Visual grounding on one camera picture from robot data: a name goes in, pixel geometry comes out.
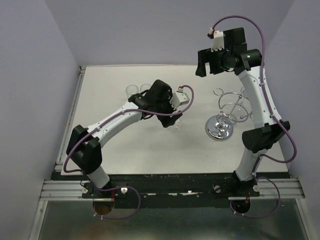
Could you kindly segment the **tall wine glass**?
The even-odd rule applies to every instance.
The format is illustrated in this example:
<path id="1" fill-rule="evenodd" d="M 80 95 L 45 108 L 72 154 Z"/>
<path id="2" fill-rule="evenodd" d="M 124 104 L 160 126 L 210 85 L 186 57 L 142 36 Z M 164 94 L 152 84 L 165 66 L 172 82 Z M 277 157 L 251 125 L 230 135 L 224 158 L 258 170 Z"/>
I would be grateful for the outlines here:
<path id="1" fill-rule="evenodd" d="M 167 128 L 169 131 L 171 132 L 177 132 L 181 129 L 181 120 L 180 119 L 177 119 L 173 125 L 169 126 Z"/>

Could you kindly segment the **ribbed wine glass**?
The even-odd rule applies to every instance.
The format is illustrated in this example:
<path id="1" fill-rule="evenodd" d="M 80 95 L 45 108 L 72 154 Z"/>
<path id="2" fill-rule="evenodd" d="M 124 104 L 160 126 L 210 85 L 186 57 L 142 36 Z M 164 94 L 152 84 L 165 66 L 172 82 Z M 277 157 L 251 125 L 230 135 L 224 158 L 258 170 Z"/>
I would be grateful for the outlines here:
<path id="1" fill-rule="evenodd" d="M 144 92 L 144 91 L 149 90 L 150 88 L 151 88 L 151 85 L 148 84 L 148 83 L 145 83 L 145 84 L 142 84 L 142 85 L 140 86 L 139 90 L 140 90 L 140 92 L 142 93 L 142 92 Z"/>

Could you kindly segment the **short clear wine glass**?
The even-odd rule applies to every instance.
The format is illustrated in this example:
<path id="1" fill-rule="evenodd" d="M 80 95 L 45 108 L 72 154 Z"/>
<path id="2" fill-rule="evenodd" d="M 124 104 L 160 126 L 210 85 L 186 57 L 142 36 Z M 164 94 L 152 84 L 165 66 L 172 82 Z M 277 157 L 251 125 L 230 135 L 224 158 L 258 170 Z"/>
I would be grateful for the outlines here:
<path id="1" fill-rule="evenodd" d="M 129 99 L 132 95 L 138 94 L 139 93 L 139 88 L 136 85 L 128 85 L 125 89 L 126 96 Z"/>

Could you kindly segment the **chrome wine glass rack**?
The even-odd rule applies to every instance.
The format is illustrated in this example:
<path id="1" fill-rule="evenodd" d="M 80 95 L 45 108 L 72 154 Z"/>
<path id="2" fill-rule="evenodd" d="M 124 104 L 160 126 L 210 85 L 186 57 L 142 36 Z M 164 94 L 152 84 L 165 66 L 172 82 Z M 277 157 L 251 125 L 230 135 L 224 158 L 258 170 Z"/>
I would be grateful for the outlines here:
<path id="1" fill-rule="evenodd" d="M 248 97 L 242 96 L 241 90 L 226 92 L 222 88 L 216 88 L 212 92 L 218 97 L 219 113 L 206 121 L 204 129 L 211 139 L 227 141 L 234 132 L 234 125 L 254 120 L 253 111 Z"/>

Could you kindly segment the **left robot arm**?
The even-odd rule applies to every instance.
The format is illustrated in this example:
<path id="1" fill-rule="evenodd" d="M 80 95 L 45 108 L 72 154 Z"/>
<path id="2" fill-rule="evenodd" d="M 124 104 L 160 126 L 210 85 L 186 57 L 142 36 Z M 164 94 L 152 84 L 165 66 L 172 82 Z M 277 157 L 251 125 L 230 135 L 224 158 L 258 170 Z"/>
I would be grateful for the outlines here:
<path id="1" fill-rule="evenodd" d="M 66 150 L 67 159 L 93 182 L 93 191 L 99 197 L 107 197 L 111 185 L 102 167 L 105 144 L 128 126 L 152 116 L 157 116 L 164 128 L 174 125 L 183 115 L 178 108 L 189 101 L 182 86 L 173 91 L 167 83 L 157 79 L 150 88 L 132 94 L 112 115 L 87 127 L 80 124 L 74 127 Z"/>

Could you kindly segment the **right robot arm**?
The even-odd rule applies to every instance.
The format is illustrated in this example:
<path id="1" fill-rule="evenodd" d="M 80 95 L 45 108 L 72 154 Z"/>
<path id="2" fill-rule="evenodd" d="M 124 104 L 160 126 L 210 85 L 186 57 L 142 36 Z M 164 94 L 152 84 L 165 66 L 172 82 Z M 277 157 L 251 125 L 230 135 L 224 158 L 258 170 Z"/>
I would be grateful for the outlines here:
<path id="1" fill-rule="evenodd" d="M 275 107 L 262 66 L 263 56 L 258 49 L 247 48 L 242 27 L 226 31 L 211 28 L 210 48 L 198 51 L 196 76 L 206 77 L 233 70 L 242 83 L 251 106 L 254 129 L 242 133 L 244 152 L 239 166 L 232 174 L 230 191 L 241 196 L 255 184 L 255 173 L 261 157 L 290 129 Z"/>

